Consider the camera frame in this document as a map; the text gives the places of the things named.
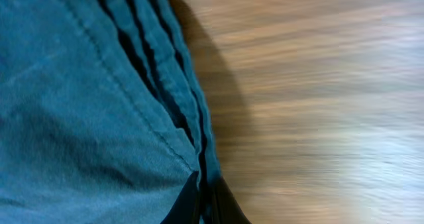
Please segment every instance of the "wooden table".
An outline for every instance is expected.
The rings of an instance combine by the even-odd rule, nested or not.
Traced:
[[[424,0],[172,0],[253,223],[424,223]]]

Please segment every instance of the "wood grain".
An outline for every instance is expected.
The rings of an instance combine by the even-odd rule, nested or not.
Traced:
[[[424,223],[424,0],[172,0],[253,223]]]

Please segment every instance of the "folded shirt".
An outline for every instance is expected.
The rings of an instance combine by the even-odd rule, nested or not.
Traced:
[[[167,0],[0,0],[0,223],[160,223],[221,177]]]

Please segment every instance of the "folded cloth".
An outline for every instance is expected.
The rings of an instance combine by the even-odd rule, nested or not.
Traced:
[[[0,223],[160,223],[221,177],[167,0],[0,0]]]

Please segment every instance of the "stitching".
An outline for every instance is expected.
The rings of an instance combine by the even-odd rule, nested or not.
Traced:
[[[142,112],[137,108],[137,106],[135,105],[134,100],[129,95],[128,91],[125,89],[124,85],[121,83],[121,81],[119,80],[119,78],[116,75],[113,74],[113,72],[110,69],[110,67],[106,66],[105,61],[104,61],[104,59],[102,59],[102,56],[101,56],[101,51],[100,51],[100,46],[99,46],[98,41],[96,41],[96,39],[94,38],[94,36],[91,35],[91,33],[89,32],[88,28],[86,28],[84,26],[84,24],[82,23],[81,18],[78,17],[78,15],[75,12],[74,8],[66,0],[59,0],[59,1],[62,2],[62,4],[64,5],[65,9],[71,14],[73,20],[76,22],[77,26],[80,29],[82,29],[82,32],[88,37],[88,41],[93,46],[94,51],[95,51],[96,56],[97,56],[97,59],[98,59],[98,62],[100,62],[100,64],[101,64],[101,67],[106,71],[106,73],[108,75],[110,75],[112,77],[113,83],[115,83],[115,85],[123,93],[125,99],[131,105],[131,108],[135,111],[135,113],[139,116],[139,118],[141,118],[142,120],[144,120],[146,122],[146,124],[148,125],[148,128],[153,132],[153,134],[156,135],[163,143],[166,144],[166,147],[171,151],[171,153],[174,156],[176,156],[180,161],[182,161],[182,163],[184,165],[184,168],[188,169],[191,172],[194,172],[194,170],[191,169],[191,167],[187,163],[187,161],[171,147],[170,143],[160,133],[157,133],[152,128],[150,122],[148,122],[148,119],[146,119],[146,117],[144,117],[144,115],[142,114]]]

